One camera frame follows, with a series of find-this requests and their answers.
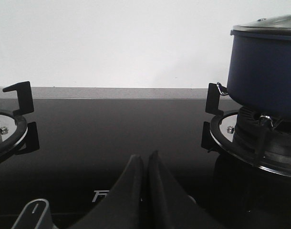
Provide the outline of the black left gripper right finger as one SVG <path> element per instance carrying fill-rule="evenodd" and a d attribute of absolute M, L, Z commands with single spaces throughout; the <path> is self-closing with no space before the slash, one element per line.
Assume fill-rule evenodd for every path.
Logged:
<path fill-rule="evenodd" d="M 157 150 L 145 159 L 145 190 L 153 229 L 223 229 L 212 214 L 218 155 Z"/>

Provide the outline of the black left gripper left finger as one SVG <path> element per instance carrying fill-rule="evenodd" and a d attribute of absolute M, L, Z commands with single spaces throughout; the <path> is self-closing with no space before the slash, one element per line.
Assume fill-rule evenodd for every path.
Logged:
<path fill-rule="evenodd" d="M 132 155 L 107 196 L 72 229 L 138 229 L 143 161 Z"/>

